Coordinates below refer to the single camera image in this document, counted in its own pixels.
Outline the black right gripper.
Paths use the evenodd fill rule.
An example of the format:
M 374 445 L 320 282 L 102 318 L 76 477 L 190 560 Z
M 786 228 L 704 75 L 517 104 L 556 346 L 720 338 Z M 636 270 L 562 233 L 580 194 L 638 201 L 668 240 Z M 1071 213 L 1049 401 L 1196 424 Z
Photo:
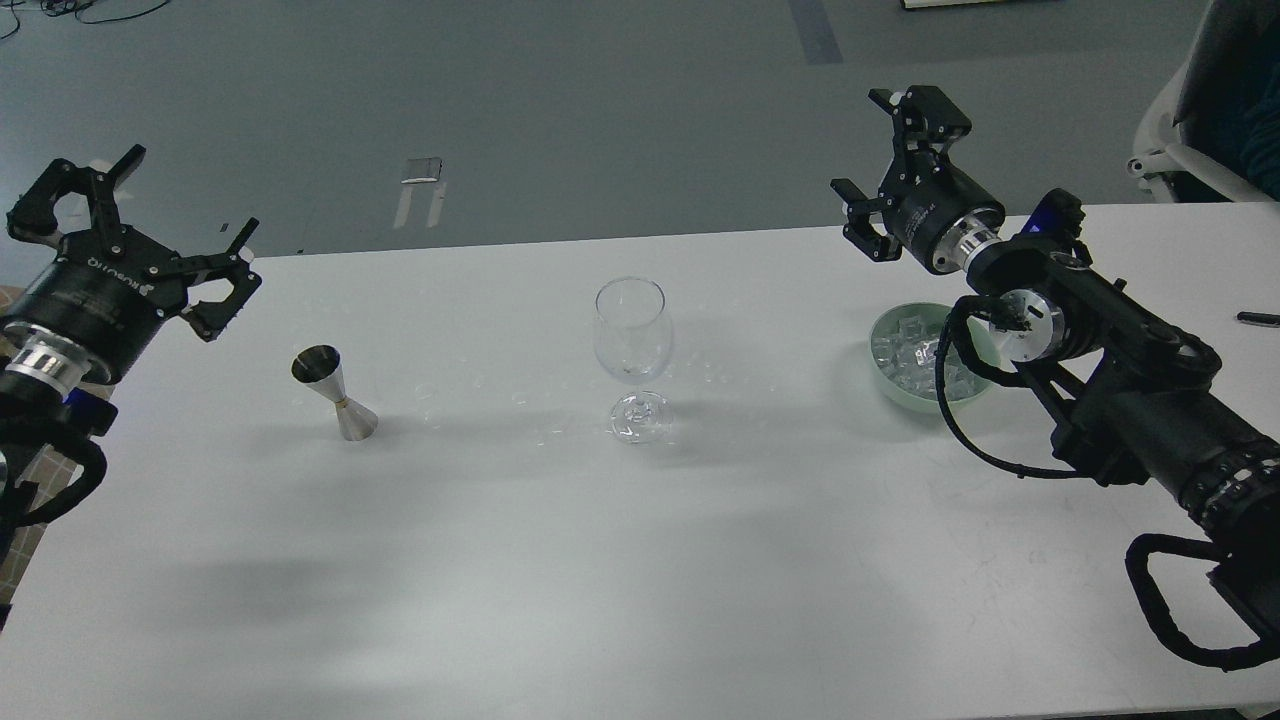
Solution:
M 938 86 L 872 88 L 868 99 L 892 119 L 892 159 L 876 199 L 849 178 L 829 182 L 845 206 L 844 237 L 874 263 L 908 252 L 934 275 L 960 270 L 960 224 L 997 231 L 1006 218 L 1005 206 L 951 163 L 950 150 L 969 136 L 972 118 Z M 884 232 L 873 227 L 877 215 Z

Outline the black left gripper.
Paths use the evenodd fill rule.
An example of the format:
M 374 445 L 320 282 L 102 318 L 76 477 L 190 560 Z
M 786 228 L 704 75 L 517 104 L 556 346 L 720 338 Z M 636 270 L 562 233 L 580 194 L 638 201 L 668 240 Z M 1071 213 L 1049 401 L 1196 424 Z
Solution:
M 3 314 L 3 337 L 18 346 L 46 331 L 78 345 L 90 356 L 84 378 L 95 384 L 119 383 L 168 319 L 215 341 L 262 284 L 244 256 L 260 225 L 255 217 L 225 250 L 191 258 L 125 228 L 115 192 L 145 155 L 146 147 L 134 145 L 108 170 L 58 158 L 5 215 L 12 238 L 59 258 Z M 90 227 L 64 233 L 56 209 L 69 195 L 87 202 Z M 152 268 L 160 268 L 160 279 Z M 216 282 L 227 284 L 223 299 L 189 301 L 189 290 Z

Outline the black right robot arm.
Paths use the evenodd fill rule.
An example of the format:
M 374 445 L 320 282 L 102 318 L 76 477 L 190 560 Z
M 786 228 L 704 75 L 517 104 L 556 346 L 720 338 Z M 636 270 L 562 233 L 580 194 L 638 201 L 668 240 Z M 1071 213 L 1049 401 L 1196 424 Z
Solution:
M 942 398 L 954 437 L 1020 478 L 1088 478 L 1102 487 L 1157 480 L 1204 536 L 1148 533 L 1126 551 L 1126 575 L 1156 639 L 1179 659 L 1225 673 L 1275 661 L 1277 442 L 1212 395 L 1219 354 L 1094 270 L 1082 201 L 1066 190 L 1047 192 L 1024 227 L 1002 238 L 1004 205 L 950 158 L 972 122 L 941 88 L 868 96 L 892 120 L 893 156 L 872 195 L 846 178 L 831 182 L 845 205 L 845 238 L 876 263 L 909 254 L 932 275 L 964 274 L 970 293 L 943 320 L 934 387 L 945 387 L 946 359 L 956 356 L 984 380 L 1029 389 L 1053 421 L 1052 455 L 1062 469 L 987 454 Z M 1254 642 L 1196 644 L 1149 570 L 1156 553 L 1208 562 L 1210 584 Z

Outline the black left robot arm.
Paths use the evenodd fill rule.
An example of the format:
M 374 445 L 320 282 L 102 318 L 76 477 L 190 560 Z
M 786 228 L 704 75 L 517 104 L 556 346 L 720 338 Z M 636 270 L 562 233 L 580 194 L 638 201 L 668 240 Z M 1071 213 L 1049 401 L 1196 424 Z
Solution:
M 106 170 L 58 158 L 6 214 L 17 241 L 54 251 L 3 310 L 3 616 L 44 528 L 108 473 L 99 441 L 116 420 L 101 389 L 119 384 L 164 324 L 215 341 L 261 284 L 244 246 L 183 256 L 123 222 L 116 191 L 145 159 Z

